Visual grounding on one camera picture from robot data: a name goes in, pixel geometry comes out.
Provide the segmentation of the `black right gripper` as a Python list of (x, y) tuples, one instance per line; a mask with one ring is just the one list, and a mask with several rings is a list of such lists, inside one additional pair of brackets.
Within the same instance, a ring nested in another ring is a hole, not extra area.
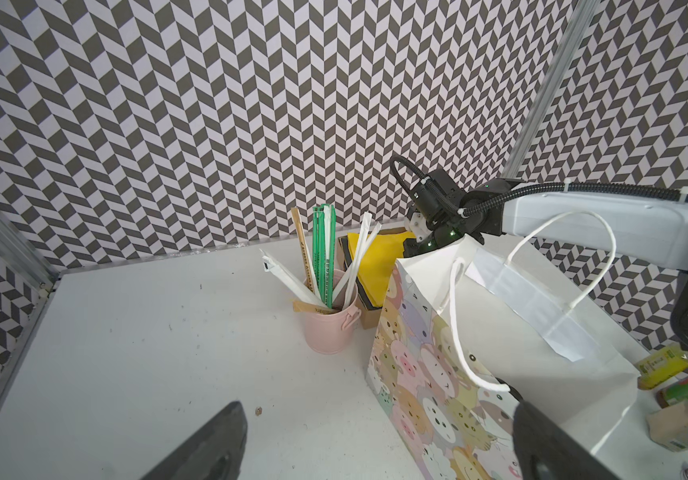
[(413, 201), (409, 208), (409, 226), (414, 239), (403, 242), (403, 256), (415, 257), (445, 247), (468, 235), (484, 245), (485, 240), (471, 219), (460, 217), (456, 211), (483, 201), (478, 193), (464, 191), (442, 169), (426, 175), (409, 192)]

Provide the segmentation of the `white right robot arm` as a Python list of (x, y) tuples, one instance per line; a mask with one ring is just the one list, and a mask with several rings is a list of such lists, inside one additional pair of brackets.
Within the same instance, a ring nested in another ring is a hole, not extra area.
[(393, 156), (391, 174), (421, 215), (404, 252), (415, 256), (444, 247), (463, 235), (545, 238), (601, 248), (598, 234), (576, 221), (557, 221), (572, 214), (594, 213), (609, 225), (614, 238), (606, 251), (635, 257), (679, 273), (670, 325), (688, 351), (688, 188), (666, 189), (620, 183), (527, 183), (495, 179), (469, 192), (444, 170), (430, 174), (412, 161)]

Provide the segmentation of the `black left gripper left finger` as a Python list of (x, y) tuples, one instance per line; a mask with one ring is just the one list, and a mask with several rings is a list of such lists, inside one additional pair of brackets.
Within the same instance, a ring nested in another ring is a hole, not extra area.
[(143, 476), (152, 479), (237, 479), (248, 438), (240, 401), (232, 401)]

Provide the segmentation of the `white patterned gift bag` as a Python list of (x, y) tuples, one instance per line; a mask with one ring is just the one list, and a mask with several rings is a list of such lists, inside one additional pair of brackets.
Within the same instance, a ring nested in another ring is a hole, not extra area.
[(634, 348), (528, 237), (467, 237), (395, 262), (368, 381), (424, 477), (519, 479), (519, 404), (596, 453), (637, 400)]

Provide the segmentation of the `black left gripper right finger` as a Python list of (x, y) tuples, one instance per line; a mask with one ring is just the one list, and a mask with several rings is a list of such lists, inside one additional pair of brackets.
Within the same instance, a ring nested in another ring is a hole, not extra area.
[(513, 443), (523, 479), (617, 479), (529, 402), (521, 402), (515, 410)]

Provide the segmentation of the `yellow paper napkin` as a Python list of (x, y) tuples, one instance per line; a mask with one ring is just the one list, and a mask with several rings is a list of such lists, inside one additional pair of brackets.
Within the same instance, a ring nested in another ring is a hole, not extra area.
[(404, 229), (382, 230), (368, 248), (360, 262), (356, 286), (372, 307), (382, 307), (394, 264), (403, 257), (403, 243), (415, 238)]

